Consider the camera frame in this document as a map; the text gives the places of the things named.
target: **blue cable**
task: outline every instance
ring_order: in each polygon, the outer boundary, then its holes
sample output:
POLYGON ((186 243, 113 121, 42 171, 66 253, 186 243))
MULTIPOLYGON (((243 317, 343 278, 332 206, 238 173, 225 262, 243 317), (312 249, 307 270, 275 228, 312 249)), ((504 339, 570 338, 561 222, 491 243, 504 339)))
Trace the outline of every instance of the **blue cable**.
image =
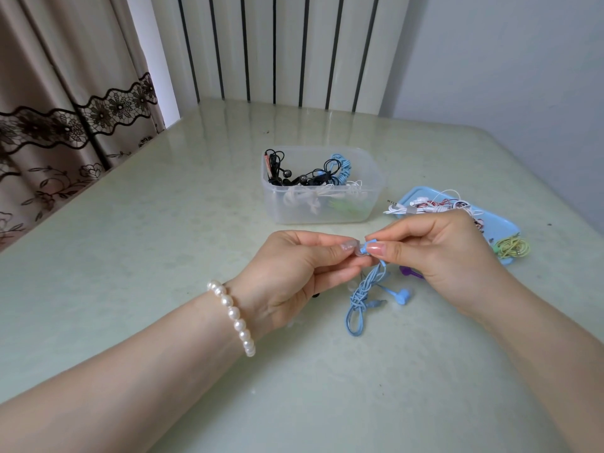
MULTIPOLYGON (((367 254, 365 243, 360 249, 360 253, 367 254)), ((382 279, 386 276, 386 262, 380 261, 380 264, 376 265, 371 272, 365 277, 365 279, 361 280, 359 287, 355 289, 355 291, 350 296, 350 309, 348 310, 348 314, 346 315, 345 325, 348 333, 353 337, 358 337, 363 333, 363 312, 365 312, 369 308, 379 307, 381 304, 386 302, 385 300, 372 300, 371 302, 367 302, 367 295, 369 294, 369 290, 375 286, 377 283, 382 281, 382 279), (352 314, 354 312, 359 313, 359 324, 356 330, 352 330, 350 322, 352 320, 352 314)))
MULTIPOLYGON (((352 165, 350 163, 350 160, 348 160, 347 158, 345 158, 342 154, 334 154, 332 155, 331 159, 333 160, 339 160, 341 167, 338 171, 338 174, 334 175, 334 178, 337 181, 338 185, 344 185, 346 184, 346 181, 348 181, 348 177, 350 176, 350 171, 352 170, 352 165)), ((329 167, 329 170, 331 170, 332 166, 328 163, 327 167, 329 167)))

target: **blue tray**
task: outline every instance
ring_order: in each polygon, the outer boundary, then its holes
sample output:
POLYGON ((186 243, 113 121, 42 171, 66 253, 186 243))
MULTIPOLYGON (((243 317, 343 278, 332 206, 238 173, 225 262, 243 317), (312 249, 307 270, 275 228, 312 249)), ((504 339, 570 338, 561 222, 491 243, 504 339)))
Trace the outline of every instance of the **blue tray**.
MULTIPOLYGON (((449 196, 448 194, 441 194, 440 191, 437 191, 437 190, 429 188, 429 187, 418 186, 418 187, 414 187, 412 190, 407 192, 403 196, 403 198, 399 200, 399 204, 408 206, 409 202, 411 202, 413 199, 416 199, 418 197, 427 197, 428 199, 432 200, 436 196, 438 196, 439 198, 442 197, 444 199, 456 199, 457 198, 457 197, 449 196)), ((497 240, 501 240, 502 238, 510 237, 512 235, 516 235, 516 234, 520 233, 520 228, 513 222, 508 221, 507 219, 502 218, 501 216, 497 216, 496 214, 493 214, 489 211, 483 210, 482 208, 479 208, 478 206, 472 205, 472 208, 475 210, 484 212, 484 214, 481 214, 478 217, 484 221, 484 229, 483 229, 484 234, 483 235, 484 235, 484 238, 487 240, 487 242, 491 238, 493 238, 493 242, 496 242, 497 240)), ((401 218, 401 216, 404 216, 404 215, 397 214, 396 216, 398 218, 401 218)), ((507 257, 505 259, 500 259, 500 260, 503 265, 508 265, 514 261, 514 258, 507 257)))

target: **gray wall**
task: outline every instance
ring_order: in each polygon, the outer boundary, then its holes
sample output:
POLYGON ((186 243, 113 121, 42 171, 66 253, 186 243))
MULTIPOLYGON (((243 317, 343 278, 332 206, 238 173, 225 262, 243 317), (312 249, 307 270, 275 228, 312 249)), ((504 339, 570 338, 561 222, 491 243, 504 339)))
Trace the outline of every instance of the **gray wall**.
POLYGON ((411 0, 381 114, 487 130, 604 231, 604 0, 411 0))

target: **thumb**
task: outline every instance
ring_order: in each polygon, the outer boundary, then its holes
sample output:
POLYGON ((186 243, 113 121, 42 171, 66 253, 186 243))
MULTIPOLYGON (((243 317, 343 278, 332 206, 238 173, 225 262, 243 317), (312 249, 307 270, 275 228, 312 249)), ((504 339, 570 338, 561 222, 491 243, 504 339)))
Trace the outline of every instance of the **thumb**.
POLYGON ((331 246, 308 246, 310 262, 314 268, 339 264, 354 252, 357 244, 357 240, 351 240, 331 246))
POLYGON ((421 270, 425 259, 425 248, 402 242, 374 242, 367 244, 367 252, 386 262, 421 270))

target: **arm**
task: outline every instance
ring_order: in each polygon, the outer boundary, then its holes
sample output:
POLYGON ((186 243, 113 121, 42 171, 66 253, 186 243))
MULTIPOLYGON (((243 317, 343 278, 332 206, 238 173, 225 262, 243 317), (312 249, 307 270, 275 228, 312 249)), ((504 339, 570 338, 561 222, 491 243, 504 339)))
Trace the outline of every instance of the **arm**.
POLYGON ((419 269, 508 353, 570 447, 604 445, 604 345, 511 276, 464 211, 401 219, 367 251, 419 269))
MULTIPOLYGON (((314 232, 271 235, 225 283, 254 341, 369 265, 354 247, 356 240, 314 232)), ((0 405, 0 451, 147 451, 242 355, 226 308, 207 292, 0 405)))

